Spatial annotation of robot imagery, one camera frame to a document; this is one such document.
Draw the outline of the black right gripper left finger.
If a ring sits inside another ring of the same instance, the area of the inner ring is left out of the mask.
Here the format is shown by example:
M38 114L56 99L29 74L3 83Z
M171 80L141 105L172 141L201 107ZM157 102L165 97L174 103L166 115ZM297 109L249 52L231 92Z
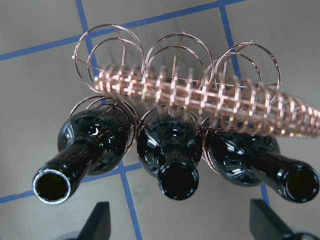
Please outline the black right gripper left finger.
M110 204L98 202L78 235L79 240L110 239Z

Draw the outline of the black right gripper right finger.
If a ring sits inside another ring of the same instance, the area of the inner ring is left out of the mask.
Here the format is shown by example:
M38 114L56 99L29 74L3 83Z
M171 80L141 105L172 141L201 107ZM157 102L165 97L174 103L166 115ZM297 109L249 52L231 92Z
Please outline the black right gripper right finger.
M289 240L292 230L262 199L250 200L250 232L255 240Z

